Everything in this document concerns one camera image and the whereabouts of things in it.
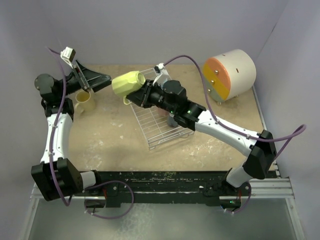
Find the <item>yellow-green faceted mug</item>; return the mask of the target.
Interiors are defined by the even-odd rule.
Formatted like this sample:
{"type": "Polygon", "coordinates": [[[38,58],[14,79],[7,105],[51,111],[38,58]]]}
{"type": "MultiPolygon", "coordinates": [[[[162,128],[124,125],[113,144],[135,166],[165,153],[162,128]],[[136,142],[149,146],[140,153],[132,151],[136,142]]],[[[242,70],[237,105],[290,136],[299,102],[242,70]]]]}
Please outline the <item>yellow-green faceted mug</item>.
{"type": "Polygon", "coordinates": [[[127,99],[127,95],[139,90],[145,81],[145,76],[140,71],[130,71],[114,78],[111,86],[113,92],[123,98],[123,103],[129,105],[131,101],[127,99]]]}

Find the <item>pale yellow round mug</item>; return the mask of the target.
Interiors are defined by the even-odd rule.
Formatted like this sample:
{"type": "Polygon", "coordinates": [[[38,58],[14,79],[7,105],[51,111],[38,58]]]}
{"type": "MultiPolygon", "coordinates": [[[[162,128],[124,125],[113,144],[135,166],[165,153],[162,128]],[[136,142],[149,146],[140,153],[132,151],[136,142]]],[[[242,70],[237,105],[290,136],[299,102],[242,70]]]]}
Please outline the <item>pale yellow round mug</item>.
{"type": "Polygon", "coordinates": [[[93,94],[89,91],[79,91],[75,95],[76,104],[74,105],[74,110],[76,113],[81,114],[83,112],[90,112],[96,108],[96,102],[94,100],[93,94]]]}

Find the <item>pink faceted mug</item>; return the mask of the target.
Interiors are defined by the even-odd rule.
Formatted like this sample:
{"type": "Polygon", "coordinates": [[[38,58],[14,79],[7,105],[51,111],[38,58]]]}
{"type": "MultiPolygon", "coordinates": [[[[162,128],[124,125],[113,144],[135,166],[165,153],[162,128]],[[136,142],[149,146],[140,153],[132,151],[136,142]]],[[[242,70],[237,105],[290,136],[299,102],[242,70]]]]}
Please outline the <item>pink faceted mug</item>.
{"type": "Polygon", "coordinates": [[[157,109],[157,113],[158,113],[158,115],[161,116],[161,117],[165,117],[165,116],[168,115],[168,112],[167,112],[166,110],[164,110],[164,109],[161,109],[161,108],[158,108],[158,109],[157,109]]]}

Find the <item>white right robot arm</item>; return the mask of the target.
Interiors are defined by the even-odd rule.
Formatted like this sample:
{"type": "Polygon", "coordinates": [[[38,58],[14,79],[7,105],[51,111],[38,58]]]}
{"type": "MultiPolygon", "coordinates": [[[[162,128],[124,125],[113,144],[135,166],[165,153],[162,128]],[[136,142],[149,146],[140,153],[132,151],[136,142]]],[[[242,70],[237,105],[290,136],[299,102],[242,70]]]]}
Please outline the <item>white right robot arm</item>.
{"type": "Polygon", "coordinates": [[[125,99],[142,108],[156,106],[165,110],[179,126],[212,136],[245,156],[244,163],[232,168],[222,183],[222,190],[228,196],[235,195],[240,186],[251,179],[265,179],[276,158],[271,132],[247,130],[213,116],[204,106],[189,100],[186,89],[177,80],[169,80],[163,85],[147,80],[125,99]]]}

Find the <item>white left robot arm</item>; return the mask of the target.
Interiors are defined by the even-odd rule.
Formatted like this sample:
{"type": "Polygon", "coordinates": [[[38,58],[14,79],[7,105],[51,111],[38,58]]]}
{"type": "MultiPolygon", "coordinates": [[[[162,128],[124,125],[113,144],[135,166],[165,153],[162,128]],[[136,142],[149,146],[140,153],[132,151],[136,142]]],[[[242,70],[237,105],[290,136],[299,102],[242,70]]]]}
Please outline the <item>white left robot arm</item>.
{"type": "Polygon", "coordinates": [[[62,199],[69,205],[72,196],[86,190],[91,196],[103,191],[101,177],[96,170],[80,172],[69,160],[69,135],[75,109],[68,97],[79,90],[97,92],[112,83],[112,78],[75,61],[69,74],[55,79],[48,73],[40,74],[34,86],[41,96],[48,124],[44,153],[38,165],[31,168],[31,176],[46,201],[62,199]]]}

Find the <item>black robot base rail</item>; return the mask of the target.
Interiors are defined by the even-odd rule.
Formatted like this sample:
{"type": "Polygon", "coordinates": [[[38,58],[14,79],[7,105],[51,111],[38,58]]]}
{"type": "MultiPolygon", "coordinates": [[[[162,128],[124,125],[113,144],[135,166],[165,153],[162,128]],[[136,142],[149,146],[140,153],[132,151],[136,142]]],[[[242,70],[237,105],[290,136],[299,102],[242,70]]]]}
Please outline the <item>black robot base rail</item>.
{"type": "Polygon", "coordinates": [[[239,208],[250,196],[247,182],[229,186],[227,171],[100,171],[96,189],[77,194],[86,206],[119,207],[135,204],[203,204],[239,208]]]}

